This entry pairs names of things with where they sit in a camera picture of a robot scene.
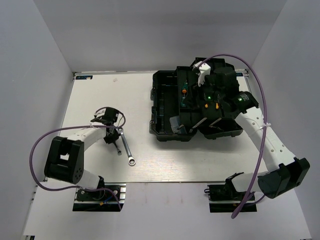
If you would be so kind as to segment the short silver combination wrench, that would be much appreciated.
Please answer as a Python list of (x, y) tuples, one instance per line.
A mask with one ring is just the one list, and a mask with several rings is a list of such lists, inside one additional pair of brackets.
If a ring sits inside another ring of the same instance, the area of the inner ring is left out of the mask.
[(113, 144), (116, 148), (117, 154), (120, 156), (122, 154), (122, 151), (120, 150), (120, 148), (118, 147), (118, 145), (115, 142)]

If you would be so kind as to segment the yellow needle-nose pliers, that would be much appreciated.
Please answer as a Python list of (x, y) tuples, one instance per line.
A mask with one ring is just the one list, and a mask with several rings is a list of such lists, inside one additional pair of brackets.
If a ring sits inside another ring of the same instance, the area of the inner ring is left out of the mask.
[(204, 105), (205, 109), (213, 109), (213, 110), (219, 110), (220, 105), (216, 102), (208, 102)]

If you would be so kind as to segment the green orange stubby screwdriver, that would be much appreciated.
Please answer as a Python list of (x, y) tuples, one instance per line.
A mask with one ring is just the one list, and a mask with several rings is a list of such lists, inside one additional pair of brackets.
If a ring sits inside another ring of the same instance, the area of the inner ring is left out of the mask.
[(182, 92), (182, 94), (187, 94), (188, 93), (188, 83), (187, 82), (185, 82), (183, 84), (181, 92)]

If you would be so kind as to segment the long silver combination wrench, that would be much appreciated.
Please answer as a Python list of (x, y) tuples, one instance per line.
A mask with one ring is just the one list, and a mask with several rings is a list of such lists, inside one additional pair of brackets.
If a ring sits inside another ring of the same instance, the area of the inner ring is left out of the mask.
[(128, 165), (130, 167), (133, 167), (133, 166), (136, 165), (136, 160), (135, 160), (135, 158), (133, 157), (133, 155), (131, 153), (130, 147), (128, 145), (127, 139), (126, 139), (125, 134), (124, 134), (124, 130), (123, 130), (122, 127), (120, 127), (120, 128), (117, 129), (117, 131), (120, 134), (120, 137), (121, 137), (125, 152), (126, 152), (127, 157), (128, 157)]

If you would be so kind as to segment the black plastic toolbox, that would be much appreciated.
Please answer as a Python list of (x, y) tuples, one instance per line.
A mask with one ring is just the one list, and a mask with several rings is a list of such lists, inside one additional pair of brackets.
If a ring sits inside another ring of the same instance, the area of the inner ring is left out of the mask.
[[(222, 116), (222, 111), (205, 109), (197, 104), (198, 70), (195, 63), (207, 63), (211, 70), (231, 67), (223, 58), (211, 58), (208, 61), (197, 57), (190, 66), (177, 66), (176, 70), (159, 70), (153, 74), (150, 99), (151, 121), (149, 130), (158, 141), (188, 142), (201, 132), (205, 138), (215, 140), (221, 137), (239, 136), (243, 129), (230, 117)], [(187, 107), (181, 107), (182, 87), (187, 82), (188, 91), (185, 98)]]

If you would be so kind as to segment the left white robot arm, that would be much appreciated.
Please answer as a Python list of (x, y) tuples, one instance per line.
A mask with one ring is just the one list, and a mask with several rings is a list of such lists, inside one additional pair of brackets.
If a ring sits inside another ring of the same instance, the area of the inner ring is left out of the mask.
[(98, 127), (88, 127), (68, 136), (53, 138), (48, 152), (44, 175), (48, 178), (67, 182), (88, 189), (94, 199), (105, 196), (103, 177), (85, 170), (85, 151), (99, 140), (113, 144), (118, 154), (121, 150), (116, 144), (120, 134), (115, 129), (120, 111), (107, 107), (103, 115), (94, 115), (90, 121)]

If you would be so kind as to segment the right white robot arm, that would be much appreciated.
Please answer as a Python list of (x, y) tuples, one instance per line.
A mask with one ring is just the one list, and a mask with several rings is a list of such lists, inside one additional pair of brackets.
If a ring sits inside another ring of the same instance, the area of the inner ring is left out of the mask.
[(248, 91), (240, 91), (236, 72), (231, 67), (214, 71), (207, 64), (198, 66), (198, 88), (207, 104), (221, 110), (241, 126), (259, 150), (258, 162), (264, 161), (266, 172), (235, 173), (224, 185), (210, 185), (205, 191), (214, 201), (248, 200), (252, 192), (274, 199), (299, 186), (310, 168), (306, 158), (297, 158), (288, 150), (267, 122), (267, 109), (260, 109)]

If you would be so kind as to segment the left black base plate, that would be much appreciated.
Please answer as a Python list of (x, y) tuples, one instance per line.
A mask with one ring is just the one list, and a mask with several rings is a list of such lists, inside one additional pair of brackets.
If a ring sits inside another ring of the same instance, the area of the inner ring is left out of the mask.
[(111, 183), (105, 184), (105, 188), (109, 191), (89, 192), (82, 188), (76, 190), (73, 212), (120, 212), (117, 197), (120, 207), (122, 208), (126, 198), (126, 184), (125, 183)]

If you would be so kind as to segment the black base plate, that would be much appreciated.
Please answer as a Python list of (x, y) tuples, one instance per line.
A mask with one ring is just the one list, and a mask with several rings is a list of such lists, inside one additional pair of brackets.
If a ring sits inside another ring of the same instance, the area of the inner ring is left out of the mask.
[(227, 184), (209, 184), (204, 189), (208, 196), (210, 213), (232, 213), (245, 196), (244, 192), (237, 192)]
[(73, 212), (120, 212), (117, 197), (120, 207), (122, 208), (126, 198), (126, 184), (125, 183), (111, 183), (105, 184), (105, 188), (109, 191), (89, 192), (82, 188), (76, 190)]

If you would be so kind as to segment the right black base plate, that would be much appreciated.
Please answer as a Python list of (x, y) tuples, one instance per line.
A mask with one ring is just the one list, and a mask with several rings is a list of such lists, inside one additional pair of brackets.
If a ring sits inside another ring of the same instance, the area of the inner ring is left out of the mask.
[(244, 192), (237, 192), (227, 184), (209, 184), (204, 189), (208, 196), (210, 213), (232, 213), (245, 196)]

